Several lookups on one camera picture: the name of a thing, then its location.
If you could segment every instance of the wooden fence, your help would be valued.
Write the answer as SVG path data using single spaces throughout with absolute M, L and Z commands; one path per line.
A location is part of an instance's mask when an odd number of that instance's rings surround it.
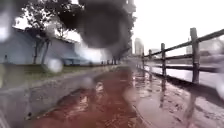
M 196 28 L 191 28 L 190 29 L 190 36 L 191 36 L 190 41 L 179 44 L 179 45 L 176 45 L 176 46 L 173 46 L 173 47 L 170 47 L 170 48 L 167 48 L 167 49 L 165 49 L 165 44 L 162 43 L 161 44 L 161 51 L 156 52 L 156 53 L 152 53 L 152 51 L 149 50 L 148 55 L 142 54 L 142 64 L 145 65 L 145 58 L 148 58 L 149 61 L 160 62 L 161 64 L 156 65 L 155 67 L 162 68 L 162 75 L 164 77 L 164 80 L 163 80 L 162 83 L 164 83 L 164 84 L 165 84 L 165 81 L 166 81 L 165 78 L 167 77 L 166 69 L 191 70 L 191 71 L 193 71 L 192 82 L 195 83 L 195 84 L 198 84 L 199 83 L 199 72 L 200 71 L 210 72 L 210 73 L 217 73 L 218 72 L 217 67 L 203 67 L 203 66 L 200 66 L 200 64 L 199 64 L 200 56 L 201 57 L 206 56 L 208 58 L 211 57 L 211 56 L 209 56 L 207 54 L 205 54 L 205 55 L 202 54 L 201 55 L 199 53 L 199 43 L 203 43 L 203 41 L 210 40 L 210 39 L 222 36 L 222 35 L 224 35 L 224 29 L 198 38 Z M 189 45 L 192 45 L 192 54 L 166 57 L 166 52 L 172 51 L 172 50 L 175 50 L 175 49 L 178 49 L 178 48 L 186 47 L 186 46 L 189 46 Z M 162 57 L 158 58 L 158 59 L 152 59 L 153 56 L 158 55 L 158 54 L 162 54 Z M 189 58 L 192 59 L 192 63 L 190 65 L 188 64 L 186 66 L 172 66 L 172 65 L 166 66 L 166 62 L 169 61 L 169 60 L 189 59 Z

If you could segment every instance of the tree foliage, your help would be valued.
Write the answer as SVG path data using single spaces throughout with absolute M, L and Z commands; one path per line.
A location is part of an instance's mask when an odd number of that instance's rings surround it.
M 41 30 L 56 17 L 61 23 L 58 31 L 75 30 L 88 46 L 105 48 L 131 41 L 135 18 L 123 8 L 125 4 L 126 0 L 79 0 L 79 4 L 72 4 L 70 0 L 30 0 L 21 16 L 26 16 L 32 28 Z M 120 30 L 121 22 L 125 36 Z

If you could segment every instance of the walkway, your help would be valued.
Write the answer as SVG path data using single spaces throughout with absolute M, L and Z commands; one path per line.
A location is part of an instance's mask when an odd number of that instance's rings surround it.
M 193 104 L 193 116 L 184 116 L 189 91 L 161 81 L 149 82 L 142 71 L 120 68 L 95 80 L 91 90 L 79 90 L 58 106 L 33 119 L 29 128 L 221 128 L 224 109 L 203 97 Z

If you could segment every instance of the fence rail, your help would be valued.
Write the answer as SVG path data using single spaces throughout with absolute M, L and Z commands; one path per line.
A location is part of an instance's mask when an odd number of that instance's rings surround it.
M 163 101 L 164 101 L 165 90 L 166 90 L 166 80 L 167 80 L 166 69 L 177 69 L 177 70 L 190 70 L 190 71 L 192 71 L 193 76 L 192 76 L 192 81 L 191 82 L 194 85 L 199 85 L 199 72 L 200 71 L 209 72 L 209 73 L 217 73 L 218 69 L 216 67 L 212 67 L 212 66 L 211 67 L 202 67 L 202 66 L 199 65 L 201 56 L 207 56 L 207 57 L 209 56 L 207 54 L 200 54 L 199 53 L 199 43 L 203 43 L 203 41 L 210 40 L 212 38 L 216 38 L 216 37 L 219 37 L 219 36 L 222 36 L 222 35 L 224 35 L 224 29 L 198 38 L 196 28 L 191 28 L 190 29 L 191 41 L 188 41 L 188 42 L 185 42 L 185 43 L 182 43 L 182 44 L 179 44 L 179 45 L 167 48 L 167 49 L 165 49 L 165 44 L 162 43 L 161 44 L 161 51 L 156 52 L 156 53 L 152 53 L 152 51 L 149 50 L 148 55 L 145 56 L 144 54 L 142 54 L 143 70 L 144 70 L 144 66 L 145 66 L 145 58 L 146 57 L 149 59 L 149 61 L 156 61 L 156 62 L 160 61 L 161 62 L 160 65 L 158 65 L 158 64 L 157 65 L 152 65 L 152 64 L 149 65 L 149 67 L 150 67 L 149 68 L 149 70 L 150 70 L 150 75 L 149 75 L 150 76 L 149 77 L 150 81 L 152 81 L 152 67 L 154 66 L 154 67 L 158 67 L 158 68 L 162 69 L 163 79 L 162 79 L 162 82 L 161 82 L 162 95 L 161 95 L 161 98 L 160 98 L 160 100 L 161 100 L 160 107 L 163 107 Z M 178 48 L 186 47 L 186 46 L 189 46 L 189 45 L 192 45 L 192 54 L 166 57 L 166 52 L 172 51 L 172 50 L 175 50 L 175 49 L 178 49 Z M 159 59 L 152 59 L 153 56 L 158 55 L 158 54 L 162 54 L 162 57 L 159 58 Z M 169 61 L 169 60 L 189 59 L 189 58 L 191 59 L 191 63 L 187 62 L 186 66 L 185 65 L 179 65 L 179 66 L 177 66 L 177 65 L 166 65 L 167 61 Z M 221 61 L 221 59 L 224 60 L 224 57 L 220 57 L 219 59 L 216 59 L 216 62 Z M 190 117 L 192 117 L 192 115 L 193 115 L 193 111 L 194 111 L 194 108 L 195 108 L 195 101 L 196 101 L 196 98 L 198 96 L 199 96 L 199 94 L 194 94 L 194 93 L 191 93 L 191 95 L 190 95 L 189 105 L 188 105 L 188 107 L 185 111 L 185 114 L 184 114 L 184 116 L 188 119 Z
M 156 61 L 156 62 L 161 62 L 162 65 L 157 65 L 155 67 L 159 67 L 162 68 L 162 75 L 164 77 L 166 77 L 166 69 L 177 69 L 177 70 L 191 70 L 193 71 L 193 78 L 192 78 L 192 82 L 198 81 L 197 79 L 199 78 L 199 71 L 202 72 L 209 72 L 209 73 L 217 73 L 218 69 L 216 67 L 201 67 L 199 66 L 199 61 L 200 61 L 200 57 L 205 57 L 206 58 L 212 58 L 210 55 L 207 54 L 200 54 L 199 53 L 199 43 L 203 43 L 203 41 L 206 40 L 210 40 L 219 36 L 224 35 L 224 29 L 219 30 L 217 32 L 213 32 L 211 34 L 205 35 L 203 37 L 198 38 L 197 37 L 197 30 L 196 28 L 191 28 L 190 29 L 190 35 L 191 35 L 191 41 L 170 47 L 165 49 L 165 44 L 162 43 L 161 44 L 161 51 L 156 52 L 156 53 L 152 53 L 151 50 L 149 50 L 149 54 L 148 55 L 142 55 L 142 62 L 143 64 L 144 59 L 147 57 L 149 59 L 149 61 Z M 186 46 L 192 46 L 192 54 L 185 54 L 185 55 L 178 55 L 178 56 L 170 56 L 170 57 L 166 57 L 166 52 L 171 51 L 171 50 L 175 50 L 178 48 L 182 48 L 182 47 L 186 47 Z M 152 59 L 153 56 L 158 55 L 158 54 L 162 54 L 161 58 L 156 58 L 156 59 Z M 166 63 L 168 60 L 179 60 L 179 59 L 190 59 L 191 58 L 191 64 L 186 65 L 186 66 L 166 66 Z

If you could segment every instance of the white building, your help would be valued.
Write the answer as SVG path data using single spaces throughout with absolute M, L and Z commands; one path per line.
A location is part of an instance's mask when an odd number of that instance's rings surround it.
M 33 38 L 24 30 L 13 28 L 10 38 L 5 43 L 0 44 L 0 63 L 13 64 L 33 64 L 35 56 L 35 46 L 37 39 Z M 74 43 L 64 40 L 52 38 L 47 51 L 46 60 L 50 58 L 58 58 L 65 63 L 79 63 L 85 61 L 78 56 L 74 50 Z M 46 43 L 38 49 L 36 64 L 40 64 Z
M 144 46 L 139 38 L 135 39 L 135 55 L 142 55 L 144 53 Z

